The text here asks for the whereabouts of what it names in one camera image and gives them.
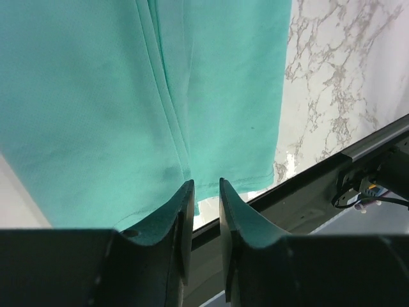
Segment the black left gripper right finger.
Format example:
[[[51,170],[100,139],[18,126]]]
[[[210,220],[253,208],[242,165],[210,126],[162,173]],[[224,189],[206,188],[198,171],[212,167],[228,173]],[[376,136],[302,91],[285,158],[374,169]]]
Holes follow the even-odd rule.
[[[292,235],[225,179],[220,235],[231,306],[407,306],[407,235]]]

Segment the teal t-shirt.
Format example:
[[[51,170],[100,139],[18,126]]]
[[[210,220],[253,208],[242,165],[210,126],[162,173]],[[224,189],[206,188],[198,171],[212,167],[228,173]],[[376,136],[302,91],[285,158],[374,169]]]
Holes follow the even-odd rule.
[[[1,153],[56,228],[269,186],[290,1],[2,1]]]

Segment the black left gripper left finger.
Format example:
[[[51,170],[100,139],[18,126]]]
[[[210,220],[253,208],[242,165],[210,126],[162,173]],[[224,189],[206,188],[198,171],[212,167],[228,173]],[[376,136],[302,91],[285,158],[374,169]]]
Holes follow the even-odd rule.
[[[194,182],[130,228],[1,231],[2,306],[181,306]]]

